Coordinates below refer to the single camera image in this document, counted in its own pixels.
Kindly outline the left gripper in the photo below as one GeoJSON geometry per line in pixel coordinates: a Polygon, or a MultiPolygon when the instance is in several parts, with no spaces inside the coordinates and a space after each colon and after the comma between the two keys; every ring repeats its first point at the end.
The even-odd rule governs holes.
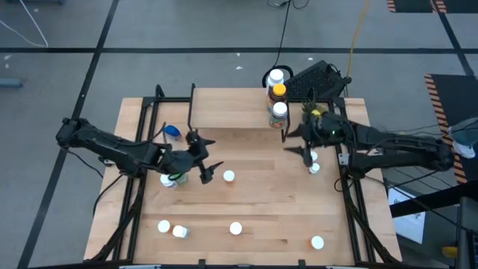
{"type": "Polygon", "coordinates": [[[212,180],[214,171],[223,164],[222,161],[206,168],[204,160],[209,156],[207,146],[216,143],[199,135],[198,131],[189,131],[185,140],[187,150],[165,150],[161,159],[161,172],[163,174],[187,173],[192,168],[198,167],[202,184],[212,180]]]}

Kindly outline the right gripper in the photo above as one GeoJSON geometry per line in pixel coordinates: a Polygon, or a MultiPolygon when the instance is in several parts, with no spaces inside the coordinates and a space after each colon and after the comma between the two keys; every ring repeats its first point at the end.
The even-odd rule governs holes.
{"type": "Polygon", "coordinates": [[[286,137],[302,137],[305,149],[301,146],[286,147],[285,151],[296,153],[303,157],[306,167],[312,165],[311,149],[318,146],[334,146],[344,142],[344,118],[336,114],[321,115],[304,113],[302,124],[289,131],[286,137]]]}

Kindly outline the multivitamin gummies bottle green label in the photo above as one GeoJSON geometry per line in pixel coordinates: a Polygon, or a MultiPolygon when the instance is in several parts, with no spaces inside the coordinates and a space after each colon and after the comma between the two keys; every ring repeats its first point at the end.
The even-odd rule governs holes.
{"type": "Polygon", "coordinates": [[[276,129],[281,129],[286,123],[287,116],[287,105],[284,102],[277,102],[270,110],[270,126],[276,129]]]}

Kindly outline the Tums bottle blue cap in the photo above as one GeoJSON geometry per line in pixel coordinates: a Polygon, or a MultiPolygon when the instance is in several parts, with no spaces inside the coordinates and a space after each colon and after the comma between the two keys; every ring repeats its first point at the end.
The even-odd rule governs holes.
{"type": "Polygon", "coordinates": [[[164,128],[164,134],[174,141],[181,141],[182,134],[178,128],[172,125],[168,125],[164,128]]]}

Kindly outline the brown bottle yellow cap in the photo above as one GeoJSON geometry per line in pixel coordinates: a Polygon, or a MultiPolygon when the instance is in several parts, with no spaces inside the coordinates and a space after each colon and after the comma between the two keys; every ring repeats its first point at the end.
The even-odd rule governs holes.
{"type": "Polygon", "coordinates": [[[268,87],[267,110],[272,111],[277,102],[287,102],[287,89],[284,84],[274,84],[268,87]]]}

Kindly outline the wooden shelf black legs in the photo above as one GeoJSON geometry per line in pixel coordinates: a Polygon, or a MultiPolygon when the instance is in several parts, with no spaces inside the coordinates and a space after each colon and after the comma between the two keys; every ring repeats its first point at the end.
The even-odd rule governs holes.
{"type": "Polygon", "coordinates": [[[197,87],[191,85],[189,129],[271,130],[267,94],[257,87],[197,87]]]}

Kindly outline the succulent plant black pot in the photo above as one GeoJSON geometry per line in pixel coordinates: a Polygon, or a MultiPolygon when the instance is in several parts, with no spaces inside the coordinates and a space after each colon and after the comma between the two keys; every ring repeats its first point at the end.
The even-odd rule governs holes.
{"type": "Polygon", "coordinates": [[[324,107],[318,105],[313,99],[311,99],[302,104],[302,115],[304,117],[311,117],[311,116],[320,117],[321,115],[320,116],[313,115],[312,111],[314,109],[319,110],[321,112],[321,115],[326,112],[326,109],[324,107]]]}

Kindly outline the black keyboard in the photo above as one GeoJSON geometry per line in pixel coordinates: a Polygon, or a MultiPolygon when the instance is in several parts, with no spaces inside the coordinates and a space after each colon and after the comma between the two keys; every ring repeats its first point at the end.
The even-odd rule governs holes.
{"type": "Polygon", "coordinates": [[[342,76],[334,64],[319,61],[285,81],[288,97],[292,99],[327,99],[339,97],[344,88],[352,82],[349,76],[342,76]]]}

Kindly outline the plain white bottle white cap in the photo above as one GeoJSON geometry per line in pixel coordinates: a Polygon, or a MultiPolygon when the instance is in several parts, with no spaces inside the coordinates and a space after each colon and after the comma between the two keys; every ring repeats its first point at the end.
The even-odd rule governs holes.
{"type": "Polygon", "coordinates": [[[266,89],[269,93],[276,84],[284,82],[284,73],[280,69],[272,69],[266,77],[266,89]]]}

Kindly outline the white paper sheet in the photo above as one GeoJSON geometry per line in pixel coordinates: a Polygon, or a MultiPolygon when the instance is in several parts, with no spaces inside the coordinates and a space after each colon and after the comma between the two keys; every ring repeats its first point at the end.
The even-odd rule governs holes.
{"type": "MultiPolygon", "coordinates": [[[[400,190],[399,188],[388,189],[388,203],[389,205],[395,205],[406,200],[415,198],[414,195],[400,190]]],[[[419,212],[415,214],[409,214],[402,217],[394,218],[395,231],[398,235],[403,236],[415,243],[422,244],[423,233],[425,226],[426,214],[419,212]]]]}

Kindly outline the black yellow hazard mat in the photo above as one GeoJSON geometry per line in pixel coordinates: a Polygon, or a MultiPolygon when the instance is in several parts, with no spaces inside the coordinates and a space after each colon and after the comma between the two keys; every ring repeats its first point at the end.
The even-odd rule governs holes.
{"type": "MultiPolygon", "coordinates": [[[[478,116],[478,78],[425,74],[424,80],[444,142],[453,147],[453,139],[447,134],[448,128],[478,116]]],[[[455,154],[454,174],[459,184],[478,180],[478,143],[475,152],[477,156],[472,159],[455,154]]]]}
{"type": "Polygon", "coordinates": [[[392,13],[478,13],[478,0],[386,0],[392,13]]]}

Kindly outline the person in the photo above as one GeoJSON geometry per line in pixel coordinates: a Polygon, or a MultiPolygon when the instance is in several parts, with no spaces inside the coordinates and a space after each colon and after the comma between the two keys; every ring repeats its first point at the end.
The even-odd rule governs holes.
{"type": "Polygon", "coordinates": [[[447,134],[452,139],[453,149],[462,157],[476,157],[474,145],[478,143],[478,117],[462,120],[448,128],[447,134]]]}

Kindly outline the black table frame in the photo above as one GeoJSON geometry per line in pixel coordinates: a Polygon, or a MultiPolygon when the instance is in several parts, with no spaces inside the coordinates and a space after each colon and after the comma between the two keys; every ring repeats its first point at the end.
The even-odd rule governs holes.
{"type": "MultiPolygon", "coordinates": [[[[153,109],[147,98],[125,98],[116,134],[137,135],[139,119],[155,119],[186,132],[190,98],[163,98],[153,109]]],[[[131,221],[117,248],[115,259],[137,264],[194,265],[352,265],[377,259],[370,240],[347,214],[338,183],[338,152],[333,146],[317,150],[318,173],[310,174],[302,158],[284,148],[302,140],[283,140],[278,129],[200,129],[201,136],[215,140],[208,147],[206,165],[223,162],[208,184],[197,170],[188,183],[166,188],[158,173],[143,181],[121,179],[115,167],[105,171],[104,196],[96,208],[85,258],[91,259],[107,244],[118,227],[122,204],[132,201],[143,186],[140,213],[131,221]],[[235,182],[223,173],[232,170],[235,182]],[[187,238],[160,233],[160,220],[190,230],[187,238]],[[230,224],[239,222],[242,233],[233,235],[230,224]],[[321,250],[311,247],[314,235],[323,238],[321,250]]]]}

